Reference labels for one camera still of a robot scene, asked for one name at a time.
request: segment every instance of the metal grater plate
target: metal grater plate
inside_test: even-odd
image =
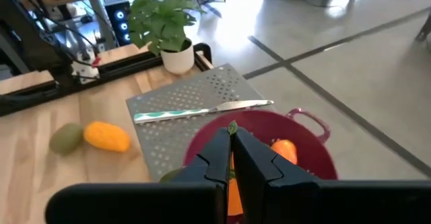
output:
[[[127,100],[131,117],[136,113],[200,109],[234,100],[262,100],[230,65],[175,81],[160,89]],[[183,165],[194,134],[222,113],[160,122],[135,124],[148,169],[155,181]]]

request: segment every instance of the gray floor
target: gray floor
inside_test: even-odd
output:
[[[216,13],[203,7],[207,13],[186,32],[211,46],[214,65],[248,73],[279,113],[302,107],[323,119],[340,178],[431,178],[431,54],[413,41],[431,0],[331,0],[328,8],[318,2],[212,3]]]

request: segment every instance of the knife blade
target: knife blade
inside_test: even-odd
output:
[[[225,102],[213,108],[194,109],[194,110],[175,110],[167,112],[149,112],[138,113],[133,116],[135,124],[142,124],[148,122],[156,122],[160,120],[170,120],[175,118],[183,118],[190,116],[197,116],[207,113],[222,112],[227,110],[236,110],[243,108],[250,108],[256,106],[266,106],[273,104],[272,100],[240,100],[234,102]]]

